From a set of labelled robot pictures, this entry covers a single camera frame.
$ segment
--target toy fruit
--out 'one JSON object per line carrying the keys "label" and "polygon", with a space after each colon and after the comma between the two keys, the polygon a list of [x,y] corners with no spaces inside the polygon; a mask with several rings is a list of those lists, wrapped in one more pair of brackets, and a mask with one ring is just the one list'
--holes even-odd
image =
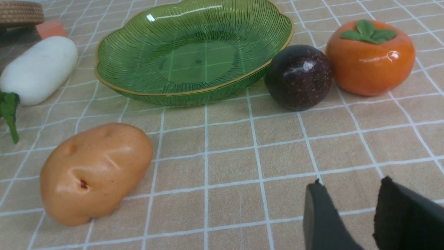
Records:
{"label": "toy fruit", "polygon": [[292,45],[280,51],[265,74],[265,85],[280,105],[302,111],[319,104],[332,85],[329,60],[309,45]]}
{"label": "toy fruit", "polygon": [[0,118],[11,131],[14,144],[16,108],[37,105],[48,99],[71,75],[77,65],[76,44],[63,36],[41,40],[6,66],[0,76]]}
{"label": "toy fruit", "polygon": [[65,226],[111,214],[140,183],[152,157],[150,139],[131,125],[109,123],[72,136],[40,172],[47,214]]}
{"label": "toy fruit", "polygon": [[410,75],[416,57],[406,33],[375,20],[342,25],[325,53],[338,86],[361,96],[381,95],[399,86]]}

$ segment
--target bowl rim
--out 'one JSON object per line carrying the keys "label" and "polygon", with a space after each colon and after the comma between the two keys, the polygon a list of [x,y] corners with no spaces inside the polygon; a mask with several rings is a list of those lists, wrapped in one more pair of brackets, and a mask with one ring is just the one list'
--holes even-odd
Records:
{"label": "bowl rim", "polygon": [[[160,8],[160,7],[165,7],[165,6],[171,6],[171,7],[172,7],[172,6],[175,6],[175,5],[177,6],[177,5],[183,4],[184,2],[187,2],[187,1],[192,1],[192,0],[182,0],[182,1],[178,2],[178,3],[162,4],[162,5],[158,5],[158,6],[154,6],[154,7],[148,8],[147,10],[152,10],[152,9],[155,9],[155,8]],[[281,50],[285,49],[285,48],[290,44],[290,42],[291,42],[291,40],[292,40],[292,38],[293,38],[293,36],[294,36],[294,29],[295,29],[294,21],[293,21],[291,18],[289,18],[286,14],[284,14],[284,12],[282,12],[282,10],[278,7],[278,5],[277,5],[276,3],[272,2],[271,0],[264,0],[264,1],[267,1],[267,2],[271,3],[271,4],[277,9],[277,11],[279,12],[279,14],[280,14],[281,16],[287,18],[287,19],[290,21],[290,23],[291,23],[291,30],[290,30],[290,33],[289,33],[289,35],[288,35],[287,41],[286,41],[286,42],[284,43],[284,45],[279,49],[279,52],[280,52]],[[226,83],[223,83],[223,84],[220,84],[220,85],[217,85],[217,86],[211,87],[211,88],[206,88],[206,89],[199,89],[199,90],[186,91],[186,92],[177,92],[177,93],[140,93],[140,92],[135,92],[135,91],[132,91],[132,90],[123,89],[123,88],[121,88],[121,87],[117,87],[117,86],[115,86],[115,85],[109,83],[108,81],[104,80],[104,79],[99,75],[99,72],[97,71],[97,68],[98,68],[98,65],[99,65],[98,51],[99,51],[100,45],[102,44],[102,42],[103,42],[108,36],[110,36],[111,34],[117,32],[117,31],[119,31],[119,30],[121,30],[121,29],[124,29],[124,28],[125,28],[125,27],[126,27],[126,26],[127,26],[127,25],[128,25],[128,24],[129,24],[129,23],[130,23],[130,22],[136,17],[136,16],[138,16],[139,14],[136,14],[134,17],[132,17],[131,19],[129,19],[128,21],[126,21],[125,24],[124,24],[121,28],[112,31],[112,32],[110,32],[109,34],[107,34],[106,36],[104,36],[103,38],[101,38],[100,41],[99,41],[99,43],[98,43],[98,44],[96,45],[96,47],[95,47],[95,54],[94,54],[94,58],[95,58],[94,74],[95,74],[95,77],[96,77],[96,78],[97,78],[102,84],[104,84],[104,85],[106,85],[107,87],[109,87],[109,88],[111,88],[111,89],[114,89],[114,90],[116,90],[116,91],[123,92],[123,93],[130,94],[130,95],[144,96],[144,97],[168,97],[168,96],[170,96],[170,97],[171,97],[171,96],[177,97],[177,96],[185,96],[185,95],[190,95],[190,94],[205,93],[205,92],[209,92],[209,91],[213,91],[213,90],[216,90],[216,89],[219,89],[219,88],[226,87],[226,86],[228,86],[228,85],[230,85],[230,84],[233,84],[233,83],[238,82],[238,81],[240,81],[240,80],[242,80],[242,79],[244,79],[244,78],[247,78],[247,77],[249,77],[249,76],[251,76],[251,75],[254,75],[255,73],[261,71],[262,69],[264,69],[265,67],[267,67],[267,66],[271,63],[271,60],[272,60],[272,59],[268,60],[268,61],[267,61],[266,63],[264,63],[262,66],[257,67],[255,70],[252,70],[252,71],[248,72],[247,74],[245,74],[245,75],[243,75],[243,76],[241,76],[241,77],[235,78],[235,79],[230,80],[230,81],[228,81],[228,82],[226,82]]]}

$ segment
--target leaf-shaped bowl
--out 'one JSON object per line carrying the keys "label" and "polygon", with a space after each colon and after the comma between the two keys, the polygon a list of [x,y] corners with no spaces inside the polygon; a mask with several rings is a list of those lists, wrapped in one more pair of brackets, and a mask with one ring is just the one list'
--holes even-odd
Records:
{"label": "leaf-shaped bowl", "polygon": [[269,0],[160,5],[100,41],[95,75],[136,100],[197,105],[260,80],[293,33],[293,21]]}

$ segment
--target orange block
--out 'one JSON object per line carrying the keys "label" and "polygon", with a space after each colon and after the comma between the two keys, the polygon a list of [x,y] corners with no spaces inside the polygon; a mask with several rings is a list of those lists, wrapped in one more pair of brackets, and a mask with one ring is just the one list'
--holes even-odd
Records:
{"label": "orange block", "polygon": [[50,36],[64,36],[68,37],[65,29],[58,19],[53,19],[48,22],[36,25],[37,32],[42,39],[48,38]]}

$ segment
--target woven basket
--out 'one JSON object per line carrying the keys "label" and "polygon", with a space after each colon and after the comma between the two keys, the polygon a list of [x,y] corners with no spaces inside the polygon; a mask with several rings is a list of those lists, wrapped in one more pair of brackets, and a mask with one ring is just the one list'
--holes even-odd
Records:
{"label": "woven basket", "polygon": [[37,25],[44,21],[42,4],[0,0],[0,30]]}

